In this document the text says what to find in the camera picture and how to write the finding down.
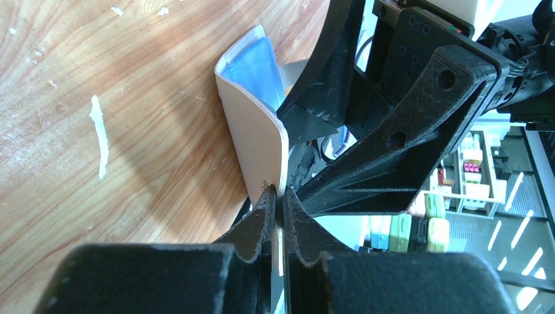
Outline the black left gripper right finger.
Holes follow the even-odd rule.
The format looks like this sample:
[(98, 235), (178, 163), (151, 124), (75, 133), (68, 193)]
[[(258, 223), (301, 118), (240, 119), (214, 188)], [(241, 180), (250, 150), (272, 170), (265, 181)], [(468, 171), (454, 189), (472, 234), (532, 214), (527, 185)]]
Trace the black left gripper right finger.
[(288, 313), (513, 313), (497, 274), (461, 253), (363, 253), (282, 199)]

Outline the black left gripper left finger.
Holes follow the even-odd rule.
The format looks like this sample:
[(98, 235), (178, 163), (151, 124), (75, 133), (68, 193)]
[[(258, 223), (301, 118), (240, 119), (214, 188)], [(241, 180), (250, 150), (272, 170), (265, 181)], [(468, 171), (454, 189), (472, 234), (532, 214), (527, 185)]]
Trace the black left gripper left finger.
[(36, 313), (269, 313), (277, 194), (212, 243), (87, 244), (73, 249)]

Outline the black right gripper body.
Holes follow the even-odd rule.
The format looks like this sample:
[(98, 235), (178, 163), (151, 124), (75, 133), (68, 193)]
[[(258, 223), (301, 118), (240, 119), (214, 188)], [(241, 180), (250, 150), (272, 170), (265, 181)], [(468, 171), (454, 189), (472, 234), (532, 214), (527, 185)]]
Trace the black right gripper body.
[(494, 107), (508, 58), (427, 7), (385, 6), (367, 68), (355, 66), (363, 1), (331, 1), (303, 72), (278, 109), (292, 145), (346, 126), (356, 144), (284, 204), (313, 216), (407, 210), (440, 159)]

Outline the white card holder wallet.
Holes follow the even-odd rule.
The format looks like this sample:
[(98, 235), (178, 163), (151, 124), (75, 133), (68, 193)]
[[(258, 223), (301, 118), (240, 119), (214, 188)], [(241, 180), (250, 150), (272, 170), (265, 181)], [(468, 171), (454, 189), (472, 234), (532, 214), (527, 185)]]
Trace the white card holder wallet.
[(256, 202), (271, 185), (283, 195), (289, 137), (276, 111), (285, 88), (264, 28), (257, 25), (237, 40), (214, 73), (250, 200)]

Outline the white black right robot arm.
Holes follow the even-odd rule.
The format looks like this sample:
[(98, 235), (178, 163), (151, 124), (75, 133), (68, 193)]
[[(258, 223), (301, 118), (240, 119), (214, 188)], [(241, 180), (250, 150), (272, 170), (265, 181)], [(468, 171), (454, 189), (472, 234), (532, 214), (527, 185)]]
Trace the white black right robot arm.
[(355, 64), (364, 1), (331, 1), (304, 70), (277, 116), (292, 147), (345, 126), (355, 144), (315, 177), (292, 169), (284, 201), (313, 216), (400, 213), (478, 118), (503, 109), (554, 127), (554, 12), (490, 24), (477, 40), (453, 10), (376, 1), (368, 64)]

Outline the white storage shelf background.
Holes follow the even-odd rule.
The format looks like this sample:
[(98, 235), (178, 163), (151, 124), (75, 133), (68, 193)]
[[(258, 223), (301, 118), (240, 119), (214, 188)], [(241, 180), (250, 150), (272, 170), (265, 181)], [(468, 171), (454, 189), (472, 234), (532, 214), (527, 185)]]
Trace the white storage shelf background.
[(442, 200), (446, 211), (493, 218), (507, 202), (508, 160), (498, 134), (472, 130), (439, 162), (421, 193), (427, 201)]

